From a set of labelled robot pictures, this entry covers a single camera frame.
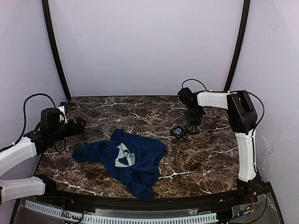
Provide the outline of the black square tray middle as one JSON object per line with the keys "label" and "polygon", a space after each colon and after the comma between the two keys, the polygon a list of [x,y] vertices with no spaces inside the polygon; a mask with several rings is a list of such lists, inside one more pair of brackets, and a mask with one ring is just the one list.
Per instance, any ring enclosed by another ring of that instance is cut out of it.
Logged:
{"label": "black square tray middle", "polygon": [[200,130],[198,129],[198,127],[196,125],[188,124],[188,125],[185,125],[184,128],[188,135],[194,135],[194,134],[198,134],[200,132]]}

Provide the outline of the navy blue t-shirt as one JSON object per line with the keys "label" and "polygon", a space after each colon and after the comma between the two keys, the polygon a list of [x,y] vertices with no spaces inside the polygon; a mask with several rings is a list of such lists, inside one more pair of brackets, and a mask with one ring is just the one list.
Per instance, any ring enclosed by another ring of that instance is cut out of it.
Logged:
{"label": "navy blue t-shirt", "polygon": [[166,155],[164,143],[116,129],[109,141],[98,141],[72,153],[78,162],[101,162],[109,174],[124,184],[134,196],[149,201],[152,187],[160,177],[159,163]]}

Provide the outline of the black frame post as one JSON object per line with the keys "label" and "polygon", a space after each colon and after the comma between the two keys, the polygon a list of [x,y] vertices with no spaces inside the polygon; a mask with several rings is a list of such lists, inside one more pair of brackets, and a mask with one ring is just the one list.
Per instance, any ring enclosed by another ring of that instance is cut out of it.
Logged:
{"label": "black frame post", "polygon": [[242,15],[241,15],[241,20],[240,20],[240,26],[238,30],[238,35],[236,39],[236,44],[235,44],[235,49],[231,61],[231,65],[228,71],[228,76],[224,85],[224,91],[230,90],[235,70],[238,64],[240,52],[242,49],[242,44],[245,36],[245,31],[246,31],[246,26],[247,26],[247,21],[248,21],[248,15],[249,15],[249,9],[250,9],[250,0],[244,0],[243,1],[243,7],[242,7]]}
{"label": "black frame post", "polygon": [[69,102],[71,100],[71,93],[70,93],[70,90],[69,90],[69,87],[68,87],[68,84],[66,81],[66,77],[64,75],[64,70],[62,67],[62,63],[61,63],[58,48],[57,48],[57,42],[55,39],[54,28],[53,28],[52,19],[51,19],[50,3],[48,0],[42,0],[41,2],[42,2],[42,7],[43,7],[44,21],[45,21],[45,25],[46,25],[46,30],[47,30],[48,39],[50,42],[50,48],[51,48],[51,52],[53,55],[54,63],[56,66],[56,70],[58,73],[58,77],[59,77],[64,95],[66,97],[67,102]]}

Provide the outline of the black front rail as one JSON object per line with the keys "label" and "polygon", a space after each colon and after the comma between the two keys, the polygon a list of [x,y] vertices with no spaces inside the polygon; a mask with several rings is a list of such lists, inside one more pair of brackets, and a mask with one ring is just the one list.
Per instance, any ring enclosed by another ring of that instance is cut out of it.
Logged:
{"label": "black front rail", "polygon": [[65,201],[65,208],[73,211],[83,209],[87,212],[103,210],[132,210],[132,211],[155,211],[155,210],[184,210],[198,209],[202,211],[218,211],[230,209],[242,203],[257,202],[257,192],[253,192],[241,199],[235,196],[236,191],[221,192],[187,197],[153,198],[143,201],[139,198],[121,198],[92,196],[57,190],[53,196],[36,196],[35,200],[51,205],[61,205],[61,199]]}

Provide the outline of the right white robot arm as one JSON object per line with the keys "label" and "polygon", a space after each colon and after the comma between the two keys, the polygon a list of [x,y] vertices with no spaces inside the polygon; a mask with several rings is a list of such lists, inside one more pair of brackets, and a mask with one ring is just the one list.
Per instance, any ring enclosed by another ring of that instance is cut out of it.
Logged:
{"label": "right white robot arm", "polygon": [[234,200],[242,202],[258,185],[256,169],[255,135],[257,112],[247,91],[199,91],[188,87],[178,92],[180,101],[186,106],[185,117],[191,125],[197,125],[205,114],[204,107],[225,109],[228,123],[235,133],[239,153],[237,192]]}

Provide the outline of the right black frame post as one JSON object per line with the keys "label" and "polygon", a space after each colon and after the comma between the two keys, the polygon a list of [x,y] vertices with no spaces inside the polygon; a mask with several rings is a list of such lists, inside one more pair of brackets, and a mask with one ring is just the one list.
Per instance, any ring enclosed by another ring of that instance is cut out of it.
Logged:
{"label": "right black frame post", "polygon": [[242,15],[241,15],[241,20],[240,20],[240,26],[238,30],[238,35],[236,39],[236,44],[235,44],[235,49],[231,61],[231,65],[228,71],[228,76],[224,85],[224,91],[230,90],[235,70],[238,64],[240,52],[242,49],[242,44],[245,36],[245,31],[246,31],[246,26],[247,26],[247,21],[248,21],[248,15],[249,15],[249,9],[250,9],[250,0],[244,0],[243,1],[243,7],[242,7]]}

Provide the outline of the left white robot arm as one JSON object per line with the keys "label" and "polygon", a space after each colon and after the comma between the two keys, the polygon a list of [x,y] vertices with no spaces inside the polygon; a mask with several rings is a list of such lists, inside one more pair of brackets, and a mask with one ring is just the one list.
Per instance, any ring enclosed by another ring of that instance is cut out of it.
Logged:
{"label": "left white robot arm", "polygon": [[[57,141],[83,134],[86,121],[80,117],[68,120],[65,107],[47,108],[41,112],[41,120],[35,130],[24,134],[8,149],[0,151],[0,173],[4,174],[23,161],[55,148]],[[25,179],[1,180],[0,202],[28,196],[48,196],[56,191],[56,182],[45,175]]]}

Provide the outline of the left black frame post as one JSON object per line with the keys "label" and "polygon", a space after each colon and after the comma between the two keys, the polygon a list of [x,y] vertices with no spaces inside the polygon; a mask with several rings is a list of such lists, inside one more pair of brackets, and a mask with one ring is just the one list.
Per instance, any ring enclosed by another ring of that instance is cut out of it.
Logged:
{"label": "left black frame post", "polygon": [[58,73],[58,77],[59,77],[64,95],[66,97],[67,102],[69,102],[71,100],[71,93],[70,93],[70,90],[69,90],[69,87],[68,87],[68,84],[66,81],[66,77],[64,75],[64,70],[62,67],[62,63],[61,63],[58,48],[57,48],[57,42],[55,39],[54,28],[53,28],[52,19],[51,19],[50,3],[48,0],[42,0],[41,2],[42,2],[42,7],[43,7],[44,21],[45,21],[45,25],[46,25],[46,30],[47,30],[48,39],[50,42],[50,48],[51,48],[51,52],[53,55],[54,63],[56,66],[56,70]]}

